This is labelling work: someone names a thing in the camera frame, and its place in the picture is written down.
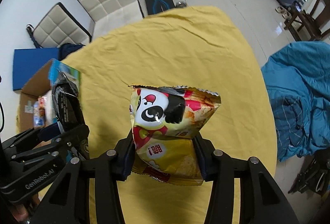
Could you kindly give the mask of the left hand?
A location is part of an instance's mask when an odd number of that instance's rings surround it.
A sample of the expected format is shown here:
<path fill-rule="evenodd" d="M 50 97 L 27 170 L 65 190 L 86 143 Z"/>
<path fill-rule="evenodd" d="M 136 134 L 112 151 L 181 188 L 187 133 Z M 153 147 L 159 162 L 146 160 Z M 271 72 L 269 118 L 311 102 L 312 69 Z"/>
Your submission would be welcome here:
<path fill-rule="evenodd" d="M 29 213 L 23 204 L 13 205 L 9 210 L 18 223 L 30 221 Z"/>

